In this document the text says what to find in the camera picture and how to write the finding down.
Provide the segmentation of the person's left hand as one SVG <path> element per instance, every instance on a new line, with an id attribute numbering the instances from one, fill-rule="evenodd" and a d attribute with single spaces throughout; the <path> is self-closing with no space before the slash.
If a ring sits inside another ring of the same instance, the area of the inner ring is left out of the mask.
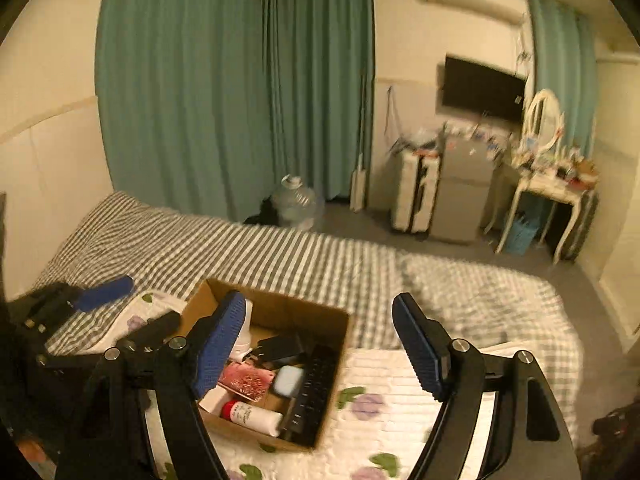
<path id="1" fill-rule="evenodd" d="M 45 463 L 48 458 L 40 443 L 33 438 L 21 438 L 16 441 L 17 448 L 29 463 Z"/>

